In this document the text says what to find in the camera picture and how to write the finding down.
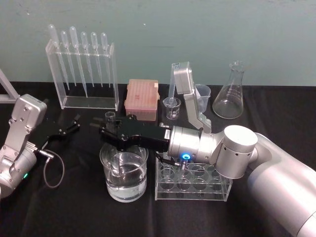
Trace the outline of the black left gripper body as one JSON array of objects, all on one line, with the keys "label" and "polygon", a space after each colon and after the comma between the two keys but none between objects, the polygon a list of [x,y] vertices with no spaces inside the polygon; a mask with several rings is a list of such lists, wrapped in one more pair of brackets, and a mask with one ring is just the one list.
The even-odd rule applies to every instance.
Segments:
[{"label": "black left gripper body", "polygon": [[65,139],[65,132],[49,135],[41,145],[37,146],[37,152],[43,151],[49,143],[55,141],[60,142],[63,139]]}]

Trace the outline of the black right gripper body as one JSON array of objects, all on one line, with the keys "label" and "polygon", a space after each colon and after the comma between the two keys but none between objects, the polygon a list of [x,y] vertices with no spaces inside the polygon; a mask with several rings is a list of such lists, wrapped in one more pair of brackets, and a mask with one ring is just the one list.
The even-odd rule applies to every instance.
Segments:
[{"label": "black right gripper body", "polygon": [[166,152],[169,148],[171,128],[141,122],[133,116],[116,119],[116,125],[115,146],[119,150],[139,146],[153,151]]}]

